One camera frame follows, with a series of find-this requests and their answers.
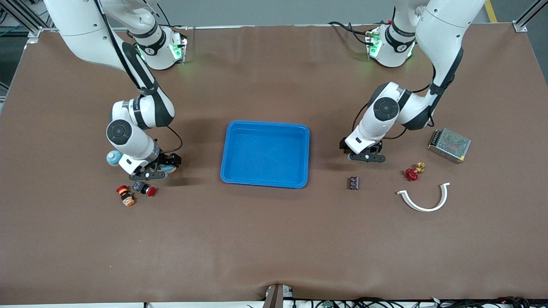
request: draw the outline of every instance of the brown tabletop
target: brown tabletop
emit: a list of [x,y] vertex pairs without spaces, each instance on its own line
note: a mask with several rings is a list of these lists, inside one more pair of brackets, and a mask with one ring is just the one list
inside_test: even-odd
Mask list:
[[[433,128],[385,142],[384,164],[338,149],[379,84],[429,83],[419,49],[387,69],[330,27],[187,34],[187,64],[154,72],[184,162],[130,208],[115,191],[127,175],[105,162],[105,128],[112,104],[137,95],[131,81],[76,58],[56,33],[27,46],[0,117],[1,304],[254,300],[273,283],[302,298],[548,297],[548,87],[525,34],[472,25],[464,38],[435,114],[436,128],[472,140],[461,165],[426,149]],[[307,125],[308,184],[222,182],[235,119]],[[177,145],[166,128],[147,132]],[[417,162],[426,172],[407,182]],[[445,182],[433,213],[395,194],[431,207]]]

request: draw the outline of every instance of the blue round object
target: blue round object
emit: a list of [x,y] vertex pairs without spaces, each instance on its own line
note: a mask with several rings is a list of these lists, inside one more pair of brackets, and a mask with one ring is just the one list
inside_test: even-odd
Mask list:
[[175,169],[177,168],[175,168],[175,166],[168,166],[168,165],[161,164],[160,169],[164,171],[165,173],[171,173],[175,171]]
[[112,150],[106,155],[106,162],[111,166],[117,166],[121,158],[122,153],[120,151]]

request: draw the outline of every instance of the black circular joint cover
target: black circular joint cover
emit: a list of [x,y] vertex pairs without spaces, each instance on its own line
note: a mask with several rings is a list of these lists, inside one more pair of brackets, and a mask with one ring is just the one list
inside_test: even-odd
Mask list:
[[399,112],[398,103],[391,98],[380,98],[373,104],[375,118],[380,121],[388,121],[395,118]]
[[124,145],[132,135],[132,126],[125,120],[112,121],[106,128],[106,136],[112,143]]

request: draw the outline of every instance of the yellow stripe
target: yellow stripe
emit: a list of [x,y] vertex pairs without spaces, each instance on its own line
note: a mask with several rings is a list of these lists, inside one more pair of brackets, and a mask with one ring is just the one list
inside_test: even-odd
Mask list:
[[485,1],[485,10],[487,11],[487,16],[489,16],[489,22],[498,22],[496,20],[495,11],[491,5],[491,0]]

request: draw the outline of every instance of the white curved handle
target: white curved handle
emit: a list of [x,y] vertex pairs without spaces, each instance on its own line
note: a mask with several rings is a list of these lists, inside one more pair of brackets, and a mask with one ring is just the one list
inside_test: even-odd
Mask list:
[[449,183],[445,183],[440,185],[440,188],[442,189],[442,198],[439,201],[438,205],[431,209],[425,209],[418,205],[416,205],[411,199],[409,198],[409,195],[407,194],[407,190],[400,190],[397,192],[398,195],[402,195],[403,200],[407,203],[408,206],[410,206],[412,209],[415,209],[420,212],[433,212],[435,210],[439,210],[447,200],[447,186],[449,186]]

